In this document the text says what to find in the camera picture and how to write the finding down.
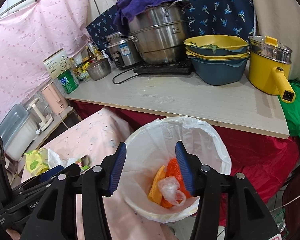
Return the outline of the yellow green apple bag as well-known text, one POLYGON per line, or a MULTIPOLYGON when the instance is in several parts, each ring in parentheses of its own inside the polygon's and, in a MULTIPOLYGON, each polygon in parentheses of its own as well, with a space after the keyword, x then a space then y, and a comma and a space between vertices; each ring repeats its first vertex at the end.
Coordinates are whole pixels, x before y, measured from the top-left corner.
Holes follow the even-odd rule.
POLYGON ((48 171, 48 150, 41 148, 25 153, 25 167, 32 176, 40 175, 48 171))

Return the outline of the clear plastic bag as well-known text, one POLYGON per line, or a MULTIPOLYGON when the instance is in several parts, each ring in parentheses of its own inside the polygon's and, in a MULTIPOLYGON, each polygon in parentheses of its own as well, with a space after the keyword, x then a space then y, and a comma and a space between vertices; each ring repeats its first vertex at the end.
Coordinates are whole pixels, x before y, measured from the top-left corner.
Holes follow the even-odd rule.
POLYGON ((160 205, 165 208, 183 206, 187 200, 185 193, 180 191, 179 181, 173 177, 166 177, 158 182, 158 188, 162 194, 160 205))

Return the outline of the white lined trash bin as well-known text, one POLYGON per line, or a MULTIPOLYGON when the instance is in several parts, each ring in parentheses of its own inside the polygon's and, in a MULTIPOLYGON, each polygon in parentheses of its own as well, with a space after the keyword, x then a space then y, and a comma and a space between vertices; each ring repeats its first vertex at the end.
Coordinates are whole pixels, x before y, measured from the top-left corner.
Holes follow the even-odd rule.
POLYGON ((126 161, 119 182, 124 201, 139 215, 159 223, 182 220, 197 212, 199 199, 188 196, 182 206, 162 207, 148 194, 159 168, 175 176, 176 143, 182 141, 188 153, 196 155, 218 173, 231 173, 231 158, 217 131, 207 122, 186 116, 155 120, 140 127, 125 141, 126 161))

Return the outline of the small red green box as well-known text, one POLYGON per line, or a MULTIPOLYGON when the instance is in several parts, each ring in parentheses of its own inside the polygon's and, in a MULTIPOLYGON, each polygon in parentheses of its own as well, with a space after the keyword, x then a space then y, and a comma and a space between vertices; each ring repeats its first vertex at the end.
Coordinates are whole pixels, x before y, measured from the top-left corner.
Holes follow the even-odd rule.
POLYGON ((90 159, 87 155, 77 159, 75 163, 80 167, 81 173, 90 168, 90 159))

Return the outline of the white dish drainer box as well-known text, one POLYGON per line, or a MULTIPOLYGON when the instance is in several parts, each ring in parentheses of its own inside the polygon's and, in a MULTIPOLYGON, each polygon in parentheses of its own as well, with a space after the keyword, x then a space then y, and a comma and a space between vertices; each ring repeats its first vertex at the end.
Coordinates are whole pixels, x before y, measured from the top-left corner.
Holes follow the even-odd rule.
POLYGON ((23 153, 36 137, 38 125, 31 113, 21 104, 14 105, 0 124, 0 136, 5 153, 20 161, 23 153))

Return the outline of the pink electric kettle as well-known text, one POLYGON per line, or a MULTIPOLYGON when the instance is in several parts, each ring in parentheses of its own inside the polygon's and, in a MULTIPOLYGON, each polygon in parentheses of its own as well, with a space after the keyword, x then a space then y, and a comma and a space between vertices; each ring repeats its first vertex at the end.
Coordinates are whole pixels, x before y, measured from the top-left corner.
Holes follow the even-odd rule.
POLYGON ((53 82, 46 85, 41 90, 41 93, 51 107, 53 113, 61 114, 68 107, 66 99, 62 96, 53 82))

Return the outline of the green plastic bag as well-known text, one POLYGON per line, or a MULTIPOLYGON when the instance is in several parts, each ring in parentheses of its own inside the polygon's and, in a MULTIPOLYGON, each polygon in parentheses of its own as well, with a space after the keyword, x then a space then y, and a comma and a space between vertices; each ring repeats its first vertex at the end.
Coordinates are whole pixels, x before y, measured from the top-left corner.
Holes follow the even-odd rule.
POLYGON ((290 136, 300 139, 300 82, 294 80, 289 83, 295 92, 294 102, 285 103, 279 96, 278 98, 285 115, 290 136))

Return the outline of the green milk powder tin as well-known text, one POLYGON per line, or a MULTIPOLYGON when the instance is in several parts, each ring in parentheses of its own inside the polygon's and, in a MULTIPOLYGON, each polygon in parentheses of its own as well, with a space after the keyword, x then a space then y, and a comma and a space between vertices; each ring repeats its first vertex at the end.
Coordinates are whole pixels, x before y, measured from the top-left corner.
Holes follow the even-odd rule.
POLYGON ((62 74, 60 74, 57 79, 61 83, 67 94, 71 94, 78 88, 78 83, 75 81, 75 78, 69 69, 62 72, 62 74))

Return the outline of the white cardboard box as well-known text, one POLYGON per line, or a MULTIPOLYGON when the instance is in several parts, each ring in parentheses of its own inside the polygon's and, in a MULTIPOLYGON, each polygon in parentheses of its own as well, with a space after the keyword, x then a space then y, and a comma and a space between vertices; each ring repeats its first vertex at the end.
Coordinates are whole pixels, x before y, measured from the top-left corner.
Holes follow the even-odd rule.
POLYGON ((50 55, 43 61, 43 64, 52 79, 56 79, 72 66, 72 63, 64 49, 60 49, 50 55))

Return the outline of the small steel pot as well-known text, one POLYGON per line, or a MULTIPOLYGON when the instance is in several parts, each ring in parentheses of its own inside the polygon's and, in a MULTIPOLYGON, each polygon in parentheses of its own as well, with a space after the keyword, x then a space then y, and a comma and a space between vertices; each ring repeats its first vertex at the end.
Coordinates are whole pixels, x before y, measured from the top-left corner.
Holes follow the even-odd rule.
POLYGON ((111 66, 107 59, 97 60, 87 68, 89 76, 94 80, 100 80, 111 72, 111 66))

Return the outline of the stacked yellow blue basins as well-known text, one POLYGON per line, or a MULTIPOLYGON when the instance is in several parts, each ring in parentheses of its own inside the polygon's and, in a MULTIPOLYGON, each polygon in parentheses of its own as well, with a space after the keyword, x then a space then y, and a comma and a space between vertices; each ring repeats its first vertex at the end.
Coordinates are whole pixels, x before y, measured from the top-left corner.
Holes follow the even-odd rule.
POLYGON ((237 36, 197 36, 186 39, 184 45, 196 74, 213 86, 238 82, 250 57, 249 43, 237 36))

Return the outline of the black induction cooker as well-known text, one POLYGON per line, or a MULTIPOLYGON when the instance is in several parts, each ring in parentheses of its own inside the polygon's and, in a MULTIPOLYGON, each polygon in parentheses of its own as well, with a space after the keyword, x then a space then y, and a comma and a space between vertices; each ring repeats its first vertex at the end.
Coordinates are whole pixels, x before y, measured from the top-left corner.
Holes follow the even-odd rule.
POLYGON ((189 60, 156 65, 145 63, 135 67, 133 72, 141 75, 190 75, 193 65, 189 60))

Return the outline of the steel rice cooker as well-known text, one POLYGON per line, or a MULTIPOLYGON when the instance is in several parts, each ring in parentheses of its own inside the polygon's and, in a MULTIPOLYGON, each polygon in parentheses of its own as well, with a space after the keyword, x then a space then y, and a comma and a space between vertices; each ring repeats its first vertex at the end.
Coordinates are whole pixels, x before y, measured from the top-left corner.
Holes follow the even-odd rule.
POLYGON ((142 58, 135 46, 135 38, 124 36, 119 31, 106 37, 107 49, 118 69, 128 68, 139 64, 142 58))

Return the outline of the navy floral cloth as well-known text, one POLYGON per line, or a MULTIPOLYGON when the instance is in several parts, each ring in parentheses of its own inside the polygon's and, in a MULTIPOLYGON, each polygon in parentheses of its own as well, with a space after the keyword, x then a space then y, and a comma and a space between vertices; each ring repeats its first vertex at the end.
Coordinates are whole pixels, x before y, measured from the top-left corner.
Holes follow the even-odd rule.
MULTIPOLYGON (((191 36, 234 35, 247 40, 255 33, 256 16, 253 0, 188 0, 185 9, 191 36)), ((107 46, 106 36, 118 31, 114 25, 117 6, 98 16, 87 30, 98 48, 107 46)))

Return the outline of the purple towel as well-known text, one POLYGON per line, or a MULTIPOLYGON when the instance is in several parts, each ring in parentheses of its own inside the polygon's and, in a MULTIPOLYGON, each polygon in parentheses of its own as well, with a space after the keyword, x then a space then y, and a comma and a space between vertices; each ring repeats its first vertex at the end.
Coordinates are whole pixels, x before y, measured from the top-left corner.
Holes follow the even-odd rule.
POLYGON ((114 25, 117 30, 127 35, 129 32, 128 24, 135 16, 143 13, 149 7, 159 6, 161 3, 177 0, 119 0, 116 3, 117 15, 114 18, 114 25))

